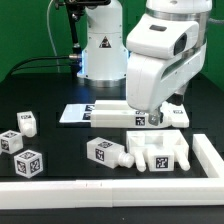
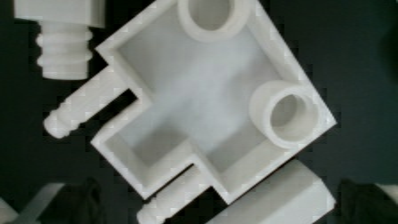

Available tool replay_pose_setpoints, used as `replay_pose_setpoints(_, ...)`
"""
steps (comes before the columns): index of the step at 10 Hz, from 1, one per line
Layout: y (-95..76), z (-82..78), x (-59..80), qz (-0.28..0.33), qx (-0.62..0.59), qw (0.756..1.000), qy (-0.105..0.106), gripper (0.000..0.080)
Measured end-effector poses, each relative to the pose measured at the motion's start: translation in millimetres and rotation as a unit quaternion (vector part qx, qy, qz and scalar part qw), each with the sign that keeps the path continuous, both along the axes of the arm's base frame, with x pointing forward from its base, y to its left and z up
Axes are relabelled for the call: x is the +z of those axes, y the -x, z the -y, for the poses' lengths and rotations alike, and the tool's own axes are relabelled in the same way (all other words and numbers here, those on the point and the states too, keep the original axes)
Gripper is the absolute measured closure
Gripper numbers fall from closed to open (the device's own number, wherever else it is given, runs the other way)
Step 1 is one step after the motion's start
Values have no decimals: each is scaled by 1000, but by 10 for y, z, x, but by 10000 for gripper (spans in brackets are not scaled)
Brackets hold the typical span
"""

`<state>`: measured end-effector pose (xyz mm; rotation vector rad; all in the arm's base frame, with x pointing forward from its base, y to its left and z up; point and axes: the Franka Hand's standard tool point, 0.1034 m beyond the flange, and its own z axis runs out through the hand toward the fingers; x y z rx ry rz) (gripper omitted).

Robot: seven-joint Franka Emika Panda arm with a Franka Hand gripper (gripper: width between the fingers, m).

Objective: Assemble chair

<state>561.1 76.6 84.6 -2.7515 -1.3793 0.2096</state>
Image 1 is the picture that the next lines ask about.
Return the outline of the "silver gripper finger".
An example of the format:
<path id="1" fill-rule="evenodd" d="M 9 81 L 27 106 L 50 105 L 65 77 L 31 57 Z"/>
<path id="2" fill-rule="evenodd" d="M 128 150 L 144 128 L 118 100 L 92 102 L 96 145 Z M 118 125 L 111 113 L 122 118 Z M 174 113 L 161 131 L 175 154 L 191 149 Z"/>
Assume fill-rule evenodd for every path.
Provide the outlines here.
<path id="1" fill-rule="evenodd" d="M 160 123 L 160 116 L 156 114 L 150 114 L 148 121 L 151 125 L 158 126 Z"/>

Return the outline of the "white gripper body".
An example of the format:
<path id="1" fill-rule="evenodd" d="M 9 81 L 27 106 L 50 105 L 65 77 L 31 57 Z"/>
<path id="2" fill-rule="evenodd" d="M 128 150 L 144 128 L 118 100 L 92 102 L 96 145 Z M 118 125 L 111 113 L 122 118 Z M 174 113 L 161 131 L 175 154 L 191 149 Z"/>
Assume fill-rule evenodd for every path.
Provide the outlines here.
<path id="1" fill-rule="evenodd" d="M 163 60 L 132 53 L 128 61 L 126 100 L 131 108 L 152 112 L 203 67 L 206 46 L 187 60 L 181 54 Z"/>

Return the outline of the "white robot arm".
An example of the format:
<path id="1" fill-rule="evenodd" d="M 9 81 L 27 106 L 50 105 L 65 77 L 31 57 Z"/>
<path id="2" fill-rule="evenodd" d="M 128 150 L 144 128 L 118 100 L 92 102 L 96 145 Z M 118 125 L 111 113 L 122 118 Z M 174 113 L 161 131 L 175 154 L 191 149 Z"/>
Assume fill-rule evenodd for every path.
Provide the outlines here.
<path id="1" fill-rule="evenodd" d="M 173 95 L 181 103 L 189 80 L 203 67 L 211 9 L 212 0 L 146 0 L 140 21 L 123 39 L 117 0 L 89 6 L 78 76 L 97 86 L 125 81 L 129 107 L 159 125 L 162 103 Z"/>

